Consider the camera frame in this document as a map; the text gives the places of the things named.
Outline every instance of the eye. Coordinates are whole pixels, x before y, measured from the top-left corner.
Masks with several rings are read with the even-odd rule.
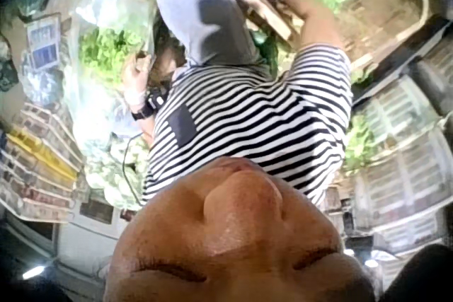
[[[315,251],[308,252],[298,263],[293,266],[294,270],[302,270],[309,265],[319,261],[325,256],[337,253],[338,250],[332,248],[319,248]]]
[[[206,281],[207,277],[201,274],[198,274],[191,269],[188,269],[184,265],[178,263],[169,263],[163,260],[139,260],[139,268],[137,272],[142,272],[145,270],[155,270],[158,272],[165,272],[167,274],[173,275],[188,282],[203,283]]]

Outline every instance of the nose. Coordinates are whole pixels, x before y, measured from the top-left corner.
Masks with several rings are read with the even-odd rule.
[[[282,228],[282,195],[256,165],[232,162],[236,169],[204,202],[205,235],[218,255],[238,249],[272,247]]]

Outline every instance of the striped shirt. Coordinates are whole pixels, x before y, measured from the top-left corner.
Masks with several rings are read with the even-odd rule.
[[[156,116],[143,203],[220,156],[245,157],[318,204],[345,154],[350,63],[330,45],[301,51],[286,77],[199,66],[179,76]]]

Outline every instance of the hand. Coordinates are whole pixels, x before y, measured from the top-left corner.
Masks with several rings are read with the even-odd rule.
[[[136,93],[138,95],[146,91],[150,65],[150,55],[146,56],[144,59],[140,59],[138,62],[135,54],[126,59],[121,73],[122,84],[125,92]]]

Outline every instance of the wristwatch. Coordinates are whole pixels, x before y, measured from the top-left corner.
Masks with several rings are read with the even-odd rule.
[[[145,120],[150,118],[154,114],[154,108],[149,102],[149,100],[144,102],[144,107],[142,107],[137,113],[132,113],[132,118],[134,120]]]

